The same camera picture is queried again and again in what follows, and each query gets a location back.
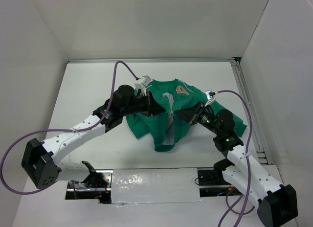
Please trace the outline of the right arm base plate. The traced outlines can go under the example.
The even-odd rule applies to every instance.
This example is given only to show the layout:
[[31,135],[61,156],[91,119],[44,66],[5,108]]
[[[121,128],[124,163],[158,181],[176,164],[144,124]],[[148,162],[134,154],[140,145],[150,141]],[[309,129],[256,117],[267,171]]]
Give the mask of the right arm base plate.
[[197,172],[195,184],[199,187],[200,197],[225,197],[231,190],[233,191],[230,195],[241,195],[213,169],[198,169]]

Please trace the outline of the green jacket with white lettering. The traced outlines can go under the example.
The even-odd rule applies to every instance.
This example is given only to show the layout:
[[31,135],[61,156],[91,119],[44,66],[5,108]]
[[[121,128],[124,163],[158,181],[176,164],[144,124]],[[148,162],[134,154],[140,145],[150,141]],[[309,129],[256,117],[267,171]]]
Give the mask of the green jacket with white lettering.
[[[152,80],[146,86],[153,98],[165,110],[165,113],[146,117],[142,114],[126,116],[126,121],[137,139],[150,134],[154,140],[154,150],[157,152],[171,151],[175,144],[187,135],[191,126],[174,114],[176,110],[190,108],[199,102],[208,101],[204,92],[194,86],[175,79],[172,81]],[[168,116],[173,116],[174,140],[172,144],[164,144],[166,139]]]

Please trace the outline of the aluminium frame rail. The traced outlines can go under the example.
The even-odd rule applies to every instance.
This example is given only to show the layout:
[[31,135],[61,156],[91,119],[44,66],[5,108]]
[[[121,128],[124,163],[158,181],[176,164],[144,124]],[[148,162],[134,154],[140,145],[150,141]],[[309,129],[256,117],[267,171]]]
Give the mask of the aluminium frame rail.
[[[136,77],[147,75],[158,81],[179,79],[196,88],[213,90],[217,101],[253,123],[244,84],[233,58],[164,58],[71,60],[66,66],[58,103],[70,110],[58,114],[63,124],[73,126],[109,98],[111,89],[133,85]],[[216,149],[213,134],[200,125],[193,126],[173,150],[155,152],[151,136],[136,139],[126,121],[70,153],[72,160],[87,160],[99,168],[189,168],[211,167],[223,156]]]

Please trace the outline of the silver tape patch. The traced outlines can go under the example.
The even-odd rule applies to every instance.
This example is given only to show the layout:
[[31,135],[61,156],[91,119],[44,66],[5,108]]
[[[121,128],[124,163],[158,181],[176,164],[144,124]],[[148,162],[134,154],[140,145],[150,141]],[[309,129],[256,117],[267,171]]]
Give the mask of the silver tape patch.
[[113,204],[167,204],[201,201],[196,168],[116,169],[112,174]]

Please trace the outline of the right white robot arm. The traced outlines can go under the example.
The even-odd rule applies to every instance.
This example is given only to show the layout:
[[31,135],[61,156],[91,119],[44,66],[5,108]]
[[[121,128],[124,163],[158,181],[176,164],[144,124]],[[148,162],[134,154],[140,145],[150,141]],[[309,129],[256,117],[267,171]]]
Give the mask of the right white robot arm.
[[214,165],[215,182],[227,182],[243,195],[248,195],[264,226],[280,227],[298,216],[295,189],[289,184],[283,185],[246,151],[234,132],[232,112],[220,110],[213,114],[200,102],[176,110],[175,114],[188,124],[201,124],[216,135],[214,144],[225,158]]

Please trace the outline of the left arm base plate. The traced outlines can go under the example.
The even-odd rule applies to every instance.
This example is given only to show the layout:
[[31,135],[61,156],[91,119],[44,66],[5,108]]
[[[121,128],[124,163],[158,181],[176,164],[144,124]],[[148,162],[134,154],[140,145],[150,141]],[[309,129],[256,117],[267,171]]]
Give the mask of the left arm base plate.
[[97,200],[100,204],[111,204],[113,170],[97,170],[94,178],[87,182],[69,181],[65,200]]

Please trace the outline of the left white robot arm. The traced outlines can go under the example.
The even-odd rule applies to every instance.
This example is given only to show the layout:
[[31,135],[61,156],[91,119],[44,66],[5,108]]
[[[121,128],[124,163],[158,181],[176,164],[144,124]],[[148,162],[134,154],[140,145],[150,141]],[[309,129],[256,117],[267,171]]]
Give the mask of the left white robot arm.
[[89,140],[120,125],[125,116],[139,113],[150,117],[164,112],[150,91],[142,95],[135,93],[131,86],[122,85],[104,105],[68,132],[43,141],[30,140],[25,148],[22,168],[40,190],[57,181],[75,181],[92,187],[101,175],[89,162],[66,163],[62,159]]

